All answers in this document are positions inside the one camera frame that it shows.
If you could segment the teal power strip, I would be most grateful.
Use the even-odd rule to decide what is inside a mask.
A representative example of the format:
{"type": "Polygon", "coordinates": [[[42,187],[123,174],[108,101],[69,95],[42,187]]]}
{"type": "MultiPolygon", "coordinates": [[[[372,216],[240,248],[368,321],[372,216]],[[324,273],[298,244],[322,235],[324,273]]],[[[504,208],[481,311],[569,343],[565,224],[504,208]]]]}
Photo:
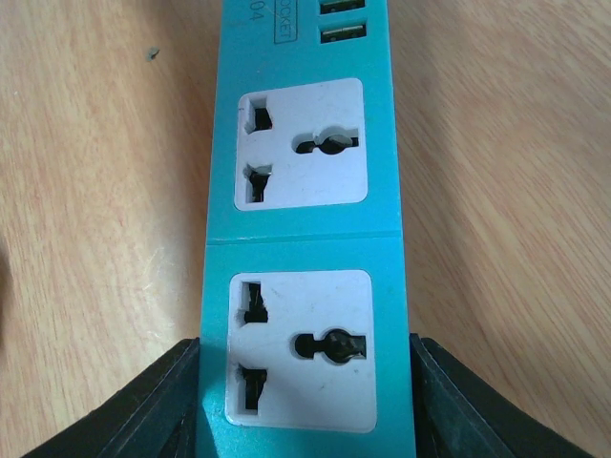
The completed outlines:
{"type": "Polygon", "coordinates": [[[416,453],[384,1],[222,5],[196,453],[416,453]]]}

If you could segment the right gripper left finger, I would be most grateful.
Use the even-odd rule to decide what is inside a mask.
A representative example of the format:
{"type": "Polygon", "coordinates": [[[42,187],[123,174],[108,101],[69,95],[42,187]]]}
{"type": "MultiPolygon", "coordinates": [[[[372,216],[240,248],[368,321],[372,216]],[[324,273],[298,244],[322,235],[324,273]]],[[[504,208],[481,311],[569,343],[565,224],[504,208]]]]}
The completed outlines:
{"type": "Polygon", "coordinates": [[[194,457],[199,339],[184,339],[28,457],[194,457]]]}

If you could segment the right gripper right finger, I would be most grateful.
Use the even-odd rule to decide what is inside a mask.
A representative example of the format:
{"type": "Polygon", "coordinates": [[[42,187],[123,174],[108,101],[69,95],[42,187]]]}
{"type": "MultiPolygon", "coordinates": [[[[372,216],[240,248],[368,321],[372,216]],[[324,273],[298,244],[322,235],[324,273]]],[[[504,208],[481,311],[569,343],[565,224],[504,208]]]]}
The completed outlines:
{"type": "Polygon", "coordinates": [[[588,457],[431,338],[410,334],[418,457],[588,457]]]}

